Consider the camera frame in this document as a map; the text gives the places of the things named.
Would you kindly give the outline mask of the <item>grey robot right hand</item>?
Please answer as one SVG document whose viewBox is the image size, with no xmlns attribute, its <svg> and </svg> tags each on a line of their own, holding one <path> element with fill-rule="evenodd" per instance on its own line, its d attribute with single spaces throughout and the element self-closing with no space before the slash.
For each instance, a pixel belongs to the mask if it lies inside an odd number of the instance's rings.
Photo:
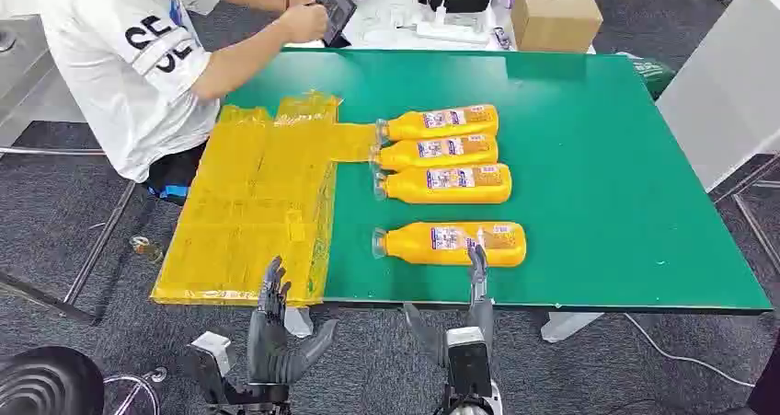
<svg viewBox="0 0 780 415">
<path fill-rule="evenodd" d="M 488 296 L 488 261 L 486 251 L 479 244 L 470 246 L 467 250 L 471 267 L 470 305 L 466 325 L 479 327 L 487 346 L 487 357 L 493 352 L 494 316 L 493 300 Z M 443 332 L 426 326 L 421 321 L 419 310 L 411 303 L 403 304 L 403 312 L 408 327 L 422 344 L 425 352 L 434 363 L 442 368 L 449 366 L 446 339 Z"/>
</svg>

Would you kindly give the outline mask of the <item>person's right hand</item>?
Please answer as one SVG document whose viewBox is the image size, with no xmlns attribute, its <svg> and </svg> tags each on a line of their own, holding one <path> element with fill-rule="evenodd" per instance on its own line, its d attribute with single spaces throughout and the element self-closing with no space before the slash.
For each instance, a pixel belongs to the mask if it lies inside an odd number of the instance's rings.
<svg viewBox="0 0 780 415">
<path fill-rule="evenodd" d="M 328 16 L 324 6 L 313 3 L 290 7 L 276 23 L 286 42 L 306 43 L 325 37 Z"/>
</svg>

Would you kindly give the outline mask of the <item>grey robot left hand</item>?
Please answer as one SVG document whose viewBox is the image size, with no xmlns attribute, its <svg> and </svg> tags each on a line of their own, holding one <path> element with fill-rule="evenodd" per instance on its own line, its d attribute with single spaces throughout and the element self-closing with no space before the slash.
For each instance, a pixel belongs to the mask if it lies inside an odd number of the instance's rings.
<svg viewBox="0 0 780 415">
<path fill-rule="evenodd" d="M 282 258 L 275 256 L 267 266 L 258 291 L 247 335 L 248 380 L 252 384 L 291 385 L 304 375 L 333 344 L 338 321 L 326 321 L 316 334 L 297 348 L 288 347 L 284 327 L 287 292 L 291 284 L 282 277 Z"/>
</svg>

